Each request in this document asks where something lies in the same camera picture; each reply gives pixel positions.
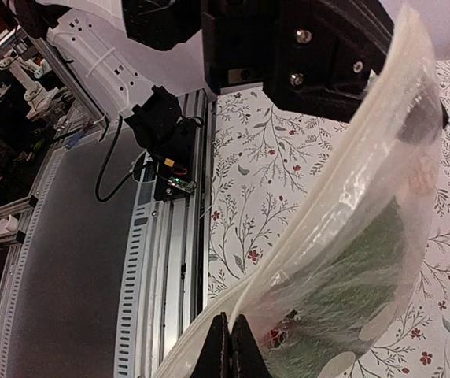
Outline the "fake strawberry bunch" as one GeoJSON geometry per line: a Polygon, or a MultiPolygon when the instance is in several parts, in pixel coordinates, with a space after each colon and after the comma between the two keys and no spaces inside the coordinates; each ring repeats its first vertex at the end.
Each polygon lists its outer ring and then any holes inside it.
{"type": "Polygon", "coordinates": [[[264,345],[266,348],[279,348],[288,340],[290,334],[297,327],[299,320],[299,313],[295,309],[286,314],[273,328],[268,331],[264,339],[264,345]]]}

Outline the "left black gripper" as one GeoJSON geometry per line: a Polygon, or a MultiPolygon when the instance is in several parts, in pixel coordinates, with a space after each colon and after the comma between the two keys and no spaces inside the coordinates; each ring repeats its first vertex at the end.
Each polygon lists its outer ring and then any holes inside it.
{"type": "Polygon", "coordinates": [[[213,93],[261,83],[281,110],[342,122],[393,37],[378,1],[125,1],[122,11],[127,36],[155,50],[200,34],[213,93]]]}

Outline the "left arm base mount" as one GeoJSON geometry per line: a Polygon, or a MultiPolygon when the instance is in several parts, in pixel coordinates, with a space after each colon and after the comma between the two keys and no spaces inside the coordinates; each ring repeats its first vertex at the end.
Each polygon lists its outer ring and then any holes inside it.
{"type": "Polygon", "coordinates": [[[188,198],[197,189],[194,159],[197,137],[205,125],[201,117],[181,117],[150,150],[155,164],[154,199],[167,202],[188,198]]]}

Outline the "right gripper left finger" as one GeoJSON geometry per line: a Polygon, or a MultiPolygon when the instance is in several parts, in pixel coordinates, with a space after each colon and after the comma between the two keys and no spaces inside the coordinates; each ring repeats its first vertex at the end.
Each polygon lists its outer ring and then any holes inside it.
{"type": "Polygon", "coordinates": [[[191,377],[231,377],[230,333],[227,315],[224,312],[213,317],[191,377]]]}

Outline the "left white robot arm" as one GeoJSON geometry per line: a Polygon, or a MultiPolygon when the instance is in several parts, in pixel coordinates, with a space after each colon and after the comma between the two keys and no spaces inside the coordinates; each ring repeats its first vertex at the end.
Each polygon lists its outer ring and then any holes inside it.
{"type": "Polygon", "coordinates": [[[12,1],[138,145],[188,154],[176,95],[261,83],[283,110],[348,122],[400,25],[378,1],[12,1]]]}

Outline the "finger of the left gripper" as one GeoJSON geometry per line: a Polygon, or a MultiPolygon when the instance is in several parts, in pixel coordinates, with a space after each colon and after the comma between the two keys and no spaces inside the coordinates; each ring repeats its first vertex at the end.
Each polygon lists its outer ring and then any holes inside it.
{"type": "Polygon", "coordinates": [[[406,144],[434,144],[448,124],[448,112],[438,86],[411,88],[396,98],[399,129],[396,139],[406,144]]]}

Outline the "clear zip top bag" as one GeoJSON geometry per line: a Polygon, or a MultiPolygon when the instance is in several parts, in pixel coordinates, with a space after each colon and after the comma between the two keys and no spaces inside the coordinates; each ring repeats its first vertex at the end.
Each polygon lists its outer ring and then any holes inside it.
{"type": "MultiPolygon", "coordinates": [[[[433,44],[419,12],[404,3],[396,22],[400,27],[393,33],[384,69],[269,255],[197,316],[156,376],[191,377],[212,319],[222,312],[230,333],[230,370],[231,332],[240,314],[246,317],[264,360],[270,350],[264,345],[268,331],[315,289],[319,273],[391,200],[400,206],[404,256],[394,275],[393,298],[362,327],[360,340],[371,342],[371,349],[405,311],[432,223],[443,132],[434,144],[406,144],[396,139],[400,124],[396,98],[411,88],[438,86],[439,90],[433,44]]],[[[361,356],[339,354],[317,377],[336,377],[361,356]]]]}

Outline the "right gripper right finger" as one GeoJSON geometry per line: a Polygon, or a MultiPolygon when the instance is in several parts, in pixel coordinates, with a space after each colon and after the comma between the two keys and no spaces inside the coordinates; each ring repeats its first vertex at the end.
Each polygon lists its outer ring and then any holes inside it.
{"type": "Polygon", "coordinates": [[[231,332],[231,376],[271,378],[246,317],[240,314],[231,332]]]}

